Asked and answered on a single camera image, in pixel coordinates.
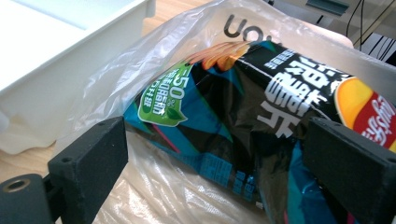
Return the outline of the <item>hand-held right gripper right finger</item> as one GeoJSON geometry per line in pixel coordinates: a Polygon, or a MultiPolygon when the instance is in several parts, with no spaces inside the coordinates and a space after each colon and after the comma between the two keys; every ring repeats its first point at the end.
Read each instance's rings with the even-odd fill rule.
{"type": "Polygon", "coordinates": [[[303,161],[360,224],[396,217],[396,153],[340,123],[312,118],[303,161]]]}

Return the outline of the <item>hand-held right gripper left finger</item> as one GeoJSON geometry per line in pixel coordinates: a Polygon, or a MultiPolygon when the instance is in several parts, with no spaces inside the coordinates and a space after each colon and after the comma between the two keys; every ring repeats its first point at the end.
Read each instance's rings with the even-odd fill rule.
{"type": "Polygon", "coordinates": [[[63,190],[63,224],[92,224],[128,162],[123,117],[101,121],[49,161],[50,182],[63,190]]]}

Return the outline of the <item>clear plastic shopping bag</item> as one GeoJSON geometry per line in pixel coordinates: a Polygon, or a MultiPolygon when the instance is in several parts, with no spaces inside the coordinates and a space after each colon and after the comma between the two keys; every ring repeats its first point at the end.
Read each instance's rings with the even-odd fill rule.
{"type": "MultiPolygon", "coordinates": [[[[120,115],[144,85],[171,64],[200,49],[226,42],[226,30],[246,21],[276,42],[361,78],[396,103],[396,67],[366,56],[274,9],[261,0],[213,0],[166,21],[85,74],[70,106],[56,150],[91,126],[120,115]]],[[[291,200],[296,185],[288,172],[261,169],[260,190],[248,203],[135,133],[127,133],[129,163],[93,224],[303,224],[291,200]]]]}

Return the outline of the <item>white plastic bin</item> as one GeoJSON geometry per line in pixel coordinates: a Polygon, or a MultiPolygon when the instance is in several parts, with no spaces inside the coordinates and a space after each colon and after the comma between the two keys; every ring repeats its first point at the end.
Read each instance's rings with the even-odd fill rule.
{"type": "Polygon", "coordinates": [[[0,150],[51,145],[85,80],[142,35],[156,0],[0,0],[0,150]]]}

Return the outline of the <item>black and blue chips bag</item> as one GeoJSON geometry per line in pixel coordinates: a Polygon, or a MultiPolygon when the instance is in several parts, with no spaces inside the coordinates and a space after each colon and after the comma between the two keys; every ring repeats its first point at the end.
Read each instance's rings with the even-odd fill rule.
{"type": "Polygon", "coordinates": [[[304,165],[309,120],[340,123],[396,153],[396,106],[364,82],[271,42],[226,42],[152,80],[131,131],[247,201],[261,169],[293,178],[303,224],[360,224],[304,165]]]}

